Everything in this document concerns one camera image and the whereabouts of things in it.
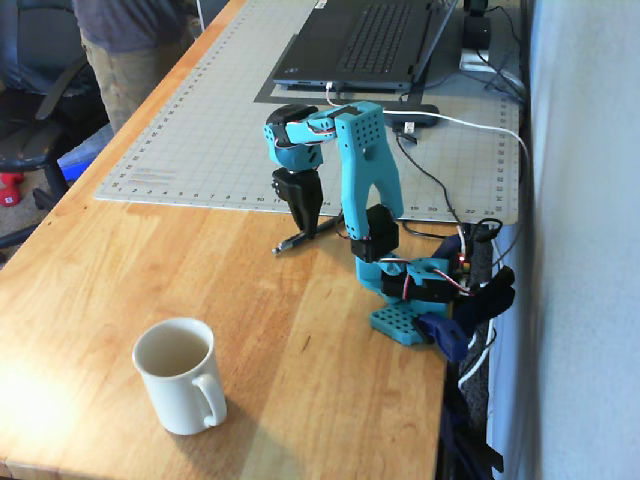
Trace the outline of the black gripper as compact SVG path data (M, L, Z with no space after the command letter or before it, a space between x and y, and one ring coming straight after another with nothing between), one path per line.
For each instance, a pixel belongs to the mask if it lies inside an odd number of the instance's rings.
M313 239L323 203L318 172L314 169L292 172L280 168L272 172L272 187L279 199L287 201L299 231Z

